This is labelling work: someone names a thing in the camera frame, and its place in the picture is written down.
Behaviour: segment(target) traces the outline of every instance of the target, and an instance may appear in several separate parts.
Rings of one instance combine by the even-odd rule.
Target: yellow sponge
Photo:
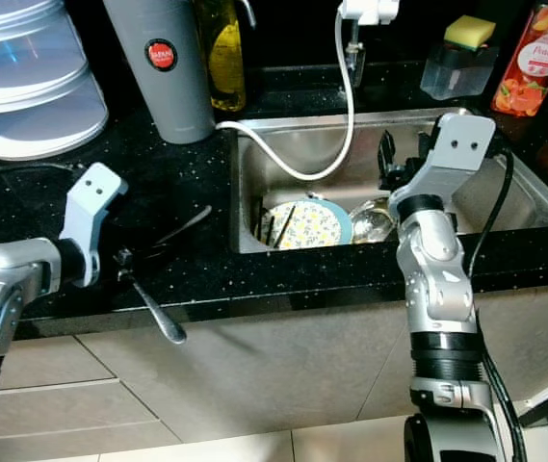
[[[474,51],[492,37],[495,27],[493,22],[464,15],[447,28],[445,41]]]

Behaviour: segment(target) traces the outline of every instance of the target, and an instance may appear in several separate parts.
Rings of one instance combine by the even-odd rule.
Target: kitchen countertop
[[[261,84],[277,81],[277,90],[254,90],[250,105],[238,116],[340,114],[345,105],[337,87],[318,85],[331,71],[263,72]],[[367,73],[371,82],[381,75],[382,85],[367,86],[357,96],[359,112],[437,105],[412,82],[399,84],[393,91],[387,84],[399,77],[395,71],[369,69]],[[464,104],[480,107],[482,102],[470,98]],[[516,146],[516,154],[548,183],[548,113],[543,119],[541,113],[522,120],[492,116]],[[212,206],[206,220],[173,238],[168,259],[138,268],[145,288],[178,321],[404,298],[396,243],[234,253],[229,246],[229,152],[234,136],[218,132],[191,145],[168,144],[158,137],[141,103],[130,111],[112,111],[107,128],[96,140],[50,161],[77,166],[79,173],[92,162],[103,162],[128,182],[128,197],[105,225],[105,243],[151,243],[206,205]],[[63,224],[65,194],[77,177],[55,169],[0,175],[0,242],[56,238]],[[477,237],[461,237],[468,253]],[[548,228],[492,233],[484,243],[473,285],[478,292],[548,285]],[[68,287],[29,305],[17,338],[151,324],[153,319],[134,290],[109,280],[86,290]]]

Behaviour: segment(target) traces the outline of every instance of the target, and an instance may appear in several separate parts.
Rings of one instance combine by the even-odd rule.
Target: cable
[[[66,166],[64,164],[53,164],[51,162],[37,162],[35,164],[28,164],[24,166],[6,166],[0,167],[0,174],[8,173],[10,171],[25,170],[30,168],[55,168],[57,170],[66,170],[73,172],[75,168],[72,166]]]
[[[223,128],[233,128],[235,130],[238,130],[249,137],[251,137],[263,151],[272,158],[272,160],[284,171],[286,171],[289,175],[293,176],[294,178],[297,178],[301,181],[316,181],[321,180],[328,175],[330,175],[335,169],[337,169],[342,162],[344,162],[344,159],[346,158],[347,154],[349,153],[349,149],[351,148],[351,141],[352,141],[352,128],[354,126],[354,102],[352,101],[352,86],[351,86],[351,78],[349,77],[349,70],[347,69],[347,65],[344,59],[344,50],[342,48],[342,14],[340,14],[340,10],[338,9],[338,12],[335,17],[335,48],[336,48],[336,55],[338,57],[338,64],[340,64],[340,71],[342,72],[342,82],[344,84],[344,91],[347,95],[347,105],[348,105],[348,125],[347,125],[347,133],[344,138],[344,143],[342,144],[342,149],[340,150],[340,153],[338,154],[338,157],[333,161],[333,163],[325,168],[322,171],[319,171],[318,173],[301,173],[300,171],[295,170],[292,167],[289,167],[287,164],[284,163],[282,159],[278,157],[277,154],[275,154],[274,150],[271,149],[267,143],[251,128],[247,127],[246,125],[239,123],[239,122],[233,122],[233,121],[225,121],[220,122],[216,125],[216,128],[218,130],[221,130]]]
[[[513,162],[514,162],[513,154],[508,148],[504,149],[504,154],[505,154],[505,158],[507,159],[507,167],[505,169],[505,178],[503,180],[503,185],[498,194],[498,197],[496,198],[496,201],[494,202],[494,207],[492,208],[492,211],[489,217],[487,218],[487,221],[485,222],[483,231],[479,237],[479,240],[477,241],[477,245],[475,246],[475,249],[473,250],[473,255],[470,259],[470,263],[468,265],[468,271],[467,271],[468,278],[471,280],[473,277],[473,271],[475,268],[475,264],[477,262],[477,256],[479,255],[479,251],[483,245],[483,242],[485,241],[485,238],[487,237],[487,234],[491,231],[492,227],[494,226],[494,222],[496,221],[498,214],[500,214],[501,209],[503,208],[503,203],[505,202],[505,199],[507,198],[507,194],[509,193],[511,182],[513,180]],[[517,419],[517,414],[515,413],[515,409],[513,408],[513,403],[511,401],[511,397],[509,396],[509,392],[507,391],[507,387],[505,386],[505,382],[503,381],[503,377],[499,374],[498,369],[496,368],[496,364],[494,363],[494,360],[492,359],[487,349],[487,344],[485,343],[485,337],[483,335],[483,330],[480,322],[479,310],[477,310],[476,312],[476,319],[477,319],[477,333],[479,334],[482,342],[483,368],[485,369],[487,378],[489,379],[489,382],[492,385],[492,388],[494,389],[496,398],[501,403],[501,406],[503,408],[503,414],[505,415],[505,420],[507,421],[507,425],[509,427],[509,433],[511,435],[511,443],[513,445],[512,460],[513,462],[526,462],[527,455],[526,455],[526,448],[524,447],[524,435],[522,434],[522,428],[519,420]]]

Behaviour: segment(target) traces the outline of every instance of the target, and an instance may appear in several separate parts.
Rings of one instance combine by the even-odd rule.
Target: cooking oil bottle
[[[194,0],[201,46],[208,66],[212,106],[240,111],[246,106],[242,43],[234,0]],[[250,25],[256,26],[248,0],[242,0]]]

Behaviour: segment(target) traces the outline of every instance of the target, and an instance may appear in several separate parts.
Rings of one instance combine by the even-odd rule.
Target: sink basin
[[[396,163],[417,156],[418,135],[430,133],[435,120],[463,108],[360,114],[351,151],[334,173],[315,182],[296,180],[279,168],[250,138],[238,136],[232,167],[231,247],[240,253],[272,250],[252,235],[259,203],[266,209],[316,194],[346,212],[368,199],[388,195],[378,188],[378,143],[388,130],[396,143]],[[337,156],[345,134],[342,115],[243,120],[291,167],[302,172],[325,168]],[[501,156],[482,167],[455,194],[448,211],[457,215],[458,234],[481,232],[505,176]],[[548,226],[548,187],[516,159],[513,182],[494,230]]]

